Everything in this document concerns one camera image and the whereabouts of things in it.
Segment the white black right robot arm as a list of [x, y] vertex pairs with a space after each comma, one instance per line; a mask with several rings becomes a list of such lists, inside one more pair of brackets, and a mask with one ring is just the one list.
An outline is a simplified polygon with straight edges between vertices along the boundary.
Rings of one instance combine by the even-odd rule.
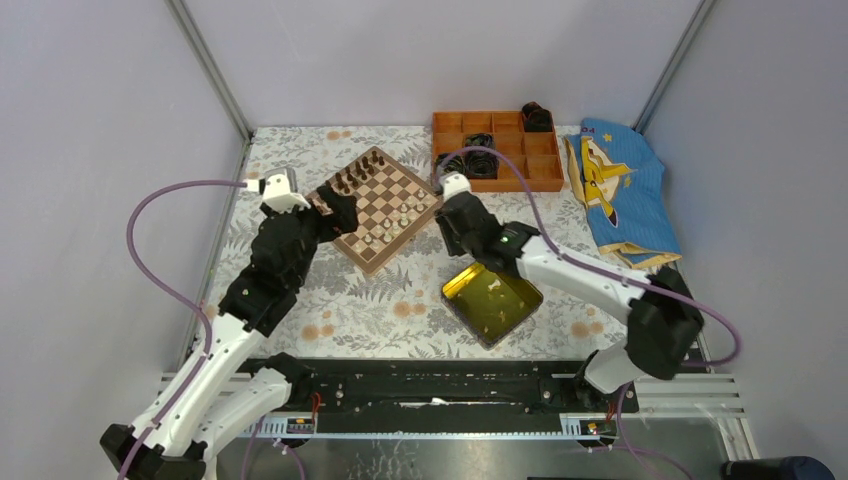
[[435, 219], [450, 255], [469, 255], [495, 273], [561, 290], [625, 326], [624, 340], [592, 353], [575, 375], [573, 396], [583, 410], [601, 410], [638, 378], [673, 379], [703, 328], [688, 287], [670, 268], [615, 270], [557, 246], [534, 227], [500, 223], [470, 193], [447, 200]]

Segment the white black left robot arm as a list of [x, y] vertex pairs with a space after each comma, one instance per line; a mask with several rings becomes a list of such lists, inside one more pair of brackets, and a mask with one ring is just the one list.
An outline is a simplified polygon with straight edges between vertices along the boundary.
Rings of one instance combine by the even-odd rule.
[[321, 186], [317, 194], [329, 209], [323, 212], [287, 185], [243, 186], [261, 194], [266, 216], [250, 260], [217, 317], [200, 317], [203, 344], [171, 383], [131, 424], [112, 424], [102, 435], [100, 445], [121, 479], [211, 479], [217, 454], [260, 417], [320, 403], [311, 369], [285, 353], [265, 360], [226, 399], [219, 394], [294, 307], [317, 247], [357, 230], [357, 201]]

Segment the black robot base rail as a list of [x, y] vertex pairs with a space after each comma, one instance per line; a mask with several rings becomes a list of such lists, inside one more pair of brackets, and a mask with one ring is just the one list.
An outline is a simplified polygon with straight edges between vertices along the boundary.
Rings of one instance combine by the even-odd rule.
[[553, 434], [564, 416], [604, 420], [635, 413], [636, 394], [623, 405], [611, 395], [586, 407], [576, 393], [577, 361], [304, 359], [308, 392], [277, 408], [303, 413], [317, 433]]

